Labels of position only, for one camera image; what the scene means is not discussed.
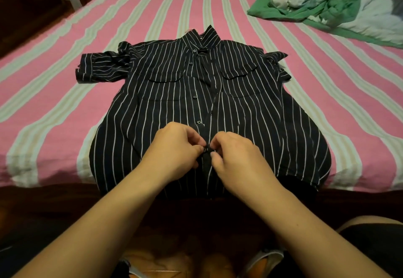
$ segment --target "person's left hand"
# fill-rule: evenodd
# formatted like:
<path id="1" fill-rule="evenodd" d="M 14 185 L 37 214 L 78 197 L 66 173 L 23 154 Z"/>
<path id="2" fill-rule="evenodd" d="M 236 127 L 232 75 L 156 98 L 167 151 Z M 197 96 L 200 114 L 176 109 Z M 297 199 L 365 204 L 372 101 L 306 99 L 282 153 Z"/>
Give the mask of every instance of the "person's left hand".
<path id="1" fill-rule="evenodd" d="M 203 153 L 205 140 L 191 127 L 169 122 L 155 134 L 139 166 L 161 175 L 166 183 L 181 178 Z"/>

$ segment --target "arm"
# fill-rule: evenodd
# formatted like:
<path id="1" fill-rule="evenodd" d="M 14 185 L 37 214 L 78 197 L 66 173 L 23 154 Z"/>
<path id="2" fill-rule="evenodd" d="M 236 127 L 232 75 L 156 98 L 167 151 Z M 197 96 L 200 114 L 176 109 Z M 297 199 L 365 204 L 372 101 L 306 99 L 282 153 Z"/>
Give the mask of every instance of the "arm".
<path id="1" fill-rule="evenodd" d="M 219 132 L 210 146 L 225 187 L 280 236 L 307 277 L 390 277 L 286 190 L 249 139 Z"/>
<path id="2" fill-rule="evenodd" d="M 14 278 L 110 277 L 155 196 L 197 166 L 204 145 L 192 128 L 169 123 L 157 132 L 137 168 Z"/>

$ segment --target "shirt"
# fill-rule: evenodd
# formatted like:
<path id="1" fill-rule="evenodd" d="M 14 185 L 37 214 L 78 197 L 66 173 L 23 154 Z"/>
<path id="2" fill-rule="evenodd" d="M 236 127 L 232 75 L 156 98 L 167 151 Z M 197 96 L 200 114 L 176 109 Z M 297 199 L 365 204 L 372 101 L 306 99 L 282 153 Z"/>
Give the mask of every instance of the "shirt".
<path id="1" fill-rule="evenodd" d="M 124 85 L 98 127 L 90 166 L 101 194 L 141 161 L 155 133 L 171 121 L 194 128 L 207 142 L 219 131 L 249 138 L 274 174 L 296 177 L 317 189 L 330 171 L 330 152 L 318 127 L 285 91 L 291 76 L 278 62 L 283 52 L 221 40 L 212 26 L 175 40 L 131 45 L 118 52 L 83 54 L 78 82 Z M 199 168 L 168 184 L 168 198 L 226 194 L 206 149 Z"/>

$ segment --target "pink striped bed sheet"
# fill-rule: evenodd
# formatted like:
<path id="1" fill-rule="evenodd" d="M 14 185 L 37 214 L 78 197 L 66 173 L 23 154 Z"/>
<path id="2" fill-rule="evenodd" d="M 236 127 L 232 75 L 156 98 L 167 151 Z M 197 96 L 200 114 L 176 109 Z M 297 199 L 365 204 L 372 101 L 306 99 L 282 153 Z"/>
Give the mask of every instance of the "pink striped bed sheet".
<path id="1" fill-rule="evenodd" d="M 403 50 L 246 15 L 255 0 L 94 0 L 0 60 L 0 186 L 92 183 L 89 146 L 123 82 L 78 85 L 82 53 L 181 37 L 289 54 L 286 89 L 332 151 L 327 187 L 403 189 Z"/>

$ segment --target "forearm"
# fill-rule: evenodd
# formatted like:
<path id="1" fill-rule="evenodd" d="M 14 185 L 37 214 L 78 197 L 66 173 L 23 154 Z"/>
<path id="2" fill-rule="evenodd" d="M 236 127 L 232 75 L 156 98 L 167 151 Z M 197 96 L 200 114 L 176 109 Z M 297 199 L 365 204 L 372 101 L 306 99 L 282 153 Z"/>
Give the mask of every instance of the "forearm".
<path id="1" fill-rule="evenodd" d="M 46 247 L 19 277 L 109 277 L 161 188 L 134 170 Z"/>
<path id="2" fill-rule="evenodd" d="M 390 277 L 281 185 L 271 196 L 263 189 L 251 207 L 280 236 L 307 277 Z"/>

